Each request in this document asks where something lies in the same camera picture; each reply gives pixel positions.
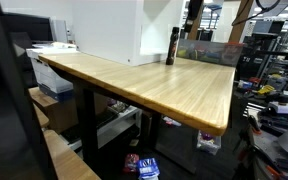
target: white container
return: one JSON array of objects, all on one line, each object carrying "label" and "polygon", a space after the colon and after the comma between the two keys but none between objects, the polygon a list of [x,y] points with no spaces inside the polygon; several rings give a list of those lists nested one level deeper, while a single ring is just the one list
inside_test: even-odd
[{"label": "white container", "polygon": [[216,155],[217,151],[221,149],[221,136],[214,137],[214,143],[202,139],[201,131],[197,136],[197,149]]},{"label": "white container", "polygon": [[40,54],[76,53],[74,48],[27,49],[40,90],[57,101],[69,99],[73,94],[73,84],[57,75],[47,63],[40,61]]},{"label": "white container", "polygon": [[130,66],[166,60],[183,6],[184,0],[76,0],[76,45],[83,53]]}]

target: wire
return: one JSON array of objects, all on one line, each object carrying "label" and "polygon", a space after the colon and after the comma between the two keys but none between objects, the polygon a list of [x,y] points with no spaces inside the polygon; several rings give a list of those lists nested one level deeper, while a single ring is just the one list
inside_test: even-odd
[{"label": "wire", "polygon": [[251,17],[248,17],[244,20],[241,20],[241,21],[238,21],[236,22],[236,20],[241,16],[241,14],[245,11],[246,9],[246,6],[248,5],[249,3],[249,0],[247,0],[247,2],[245,3],[244,7],[242,8],[242,10],[240,11],[240,13],[238,13],[238,15],[236,16],[235,20],[232,22],[232,26],[236,26],[236,25],[239,25],[239,24],[242,24],[248,20],[251,20],[253,18],[256,18],[258,15],[260,14],[264,14],[266,12],[269,12],[271,11],[272,9],[274,9],[279,3],[280,3],[281,0],[277,0],[271,7],[263,7],[262,4],[260,3],[260,0],[256,0],[256,4],[258,7],[260,7],[262,9],[261,12],[255,14],[254,16],[251,16]]}]

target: table frame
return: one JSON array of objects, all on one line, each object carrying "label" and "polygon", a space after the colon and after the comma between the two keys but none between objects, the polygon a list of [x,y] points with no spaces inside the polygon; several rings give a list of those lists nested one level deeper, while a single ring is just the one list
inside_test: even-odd
[{"label": "table frame", "polygon": [[81,79],[75,75],[65,72],[57,67],[51,66],[52,69],[62,78],[73,83],[74,96],[76,101],[77,116],[81,128],[81,142],[83,148],[83,158],[90,168],[96,170],[98,159],[98,141],[97,141],[97,128],[95,121],[95,104],[94,93],[98,93],[113,99],[125,102],[132,106],[146,110],[152,113],[152,122],[150,127],[148,146],[154,151],[162,154],[164,157],[173,161],[178,166],[195,174],[196,167],[188,160],[182,158],[178,154],[171,152],[161,143],[158,143],[159,125],[161,123],[161,113],[156,112],[154,109],[145,107],[127,97],[118,95],[112,91],[104,89],[96,84],[87,80]]}]

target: black chair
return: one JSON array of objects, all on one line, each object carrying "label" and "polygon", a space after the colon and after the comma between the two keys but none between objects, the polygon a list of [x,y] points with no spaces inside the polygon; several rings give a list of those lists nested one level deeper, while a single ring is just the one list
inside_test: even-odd
[{"label": "black chair", "polygon": [[26,49],[33,48],[32,41],[26,32],[12,32],[11,39],[18,58],[19,67],[22,69],[24,81],[27,88],[37,86],[31,59],[26,54]]}]

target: cardboard box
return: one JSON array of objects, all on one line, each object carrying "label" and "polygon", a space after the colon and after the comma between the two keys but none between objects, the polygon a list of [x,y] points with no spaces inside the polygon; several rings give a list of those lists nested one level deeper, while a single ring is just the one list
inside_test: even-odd
[{"label": "cardboard box", "polygon": [[[74,98],[58,102],[45,95],[38,87],[29,89],[34,104],[49,118],[49,128],[60,134],[66,129],[78,124]],[[107,97],[95,94],[95,112],[99,114],[107,108]]]}]

